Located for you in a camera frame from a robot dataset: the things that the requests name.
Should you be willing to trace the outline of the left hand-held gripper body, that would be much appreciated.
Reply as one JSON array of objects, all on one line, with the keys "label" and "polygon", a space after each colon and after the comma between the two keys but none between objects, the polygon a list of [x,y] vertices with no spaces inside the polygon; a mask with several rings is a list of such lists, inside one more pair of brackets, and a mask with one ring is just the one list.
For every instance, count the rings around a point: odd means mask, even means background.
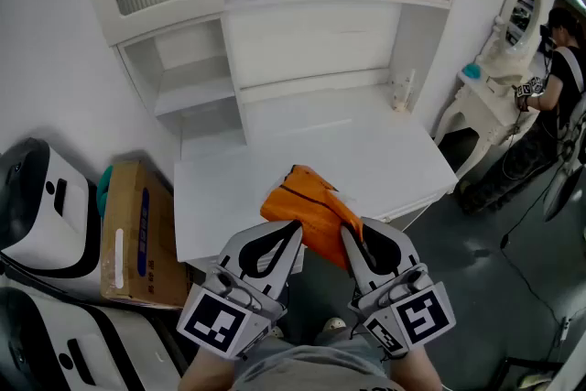
[{"label": "left hand-held gripper body", "polygon": [[224,359],[243,359],[287,312],[278,300],[287,280],[286,258],[269,263],[261,277],[224,258],[191,289],[177,331]]}]

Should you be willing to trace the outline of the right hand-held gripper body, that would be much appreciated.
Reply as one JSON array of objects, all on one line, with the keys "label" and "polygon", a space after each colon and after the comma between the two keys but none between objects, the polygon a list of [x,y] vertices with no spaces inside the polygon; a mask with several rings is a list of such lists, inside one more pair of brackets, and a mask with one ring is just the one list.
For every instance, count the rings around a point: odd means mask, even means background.
[{"label": "right hand-held gripper body", "polygon": [[349,309],[389,356],[404,356],[456,325],[444,284],[433,282],[424,264],[352,300]]}]

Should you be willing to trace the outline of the orange plastic bag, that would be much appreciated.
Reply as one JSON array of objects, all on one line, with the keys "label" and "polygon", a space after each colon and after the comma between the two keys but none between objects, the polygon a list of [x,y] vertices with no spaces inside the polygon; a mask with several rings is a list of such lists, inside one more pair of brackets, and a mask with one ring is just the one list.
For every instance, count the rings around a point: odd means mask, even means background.
[{"label": "orange plastic bag", "polygon": [[359,239],[363,222],[340,198],[340,193],[308,166],[295,165],[269,192],[260,208],[269,222],[297,220],[303,228],[302,243],[334,265],[350,264],[342,240],[347,225]]}]

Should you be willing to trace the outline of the person's left forearm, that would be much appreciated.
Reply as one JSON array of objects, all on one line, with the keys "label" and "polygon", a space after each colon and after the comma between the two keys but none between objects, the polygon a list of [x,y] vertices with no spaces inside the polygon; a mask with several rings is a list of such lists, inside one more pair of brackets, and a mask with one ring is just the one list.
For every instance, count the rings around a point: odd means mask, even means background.
[{"label": "person's left forearm", "polygon": [[200,348],[179,381],[178,391],[229,391],[235,362]]}]

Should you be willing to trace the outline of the person's right forearm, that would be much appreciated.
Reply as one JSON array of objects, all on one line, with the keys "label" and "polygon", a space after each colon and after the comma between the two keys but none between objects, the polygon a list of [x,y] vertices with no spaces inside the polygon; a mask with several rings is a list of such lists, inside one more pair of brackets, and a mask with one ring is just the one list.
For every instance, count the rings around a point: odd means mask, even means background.
[{"label": "person's right forearm", "polygon": [[440,376],[424,347],[394,360],[390,365],[390,379],[405,391],[443,391]]}]

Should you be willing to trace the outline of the brown cardboard box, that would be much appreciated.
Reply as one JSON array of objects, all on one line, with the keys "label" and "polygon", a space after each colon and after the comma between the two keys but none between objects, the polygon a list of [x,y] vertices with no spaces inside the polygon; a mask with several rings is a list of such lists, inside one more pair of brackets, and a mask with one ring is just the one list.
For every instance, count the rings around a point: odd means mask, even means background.
[{"label": "brown cardboard box", "polygon": [[103,218],[103,298],[150,308],[181,309],[193,281],[178,261],[173,195],[140,161],[113,165]]}]

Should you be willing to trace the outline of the person's grey shirt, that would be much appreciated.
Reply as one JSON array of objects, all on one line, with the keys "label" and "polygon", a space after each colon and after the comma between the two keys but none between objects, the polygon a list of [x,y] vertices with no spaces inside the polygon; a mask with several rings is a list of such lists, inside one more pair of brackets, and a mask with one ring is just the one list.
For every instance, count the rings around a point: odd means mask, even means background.
[{"label": "person's grey shirt", "polygon": [[405,391],[391,380],[371,340],[348,328],[312,345],[267,337],[236,365],[230,391]]}]

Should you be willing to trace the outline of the teal plastic object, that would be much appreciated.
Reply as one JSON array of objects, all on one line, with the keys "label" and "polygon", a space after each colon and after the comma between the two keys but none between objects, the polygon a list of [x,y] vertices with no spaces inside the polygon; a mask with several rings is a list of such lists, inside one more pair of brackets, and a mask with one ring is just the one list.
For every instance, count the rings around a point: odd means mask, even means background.
[{"label": "teal plastic object", "polygon": [[96,189],[96,204],[100,217],[103,219],[106,211],[107,197],[114,166],[109,166],[100,177]]}]

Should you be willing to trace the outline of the white vanity table with mirror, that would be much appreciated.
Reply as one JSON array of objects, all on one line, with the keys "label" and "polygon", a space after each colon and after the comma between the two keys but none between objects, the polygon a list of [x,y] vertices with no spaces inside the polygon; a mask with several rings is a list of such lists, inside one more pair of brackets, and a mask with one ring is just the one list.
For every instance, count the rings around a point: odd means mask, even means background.
[{"label": "white vanity table with mirror", "polygon": [[535,112],[521,113],[515,106],[515,88],[531,77],[530,61],[536,52],[542,0],[534,0],[527,27],[520,39],[511,45],[506,35],[511,28],[514,9],[519,0],[505,0],[500,14],[494,19],[490,37],[486,40],[473,66],[479,76],[473,78],[459,71],[462,87],[439,120],[434,142],[439,144],[452,130],[454,123],[470,127],[478,140],[472,153],[455,171],[462,179],[493,146],[500,146],[513,136],[521,136],[535,121]]}]

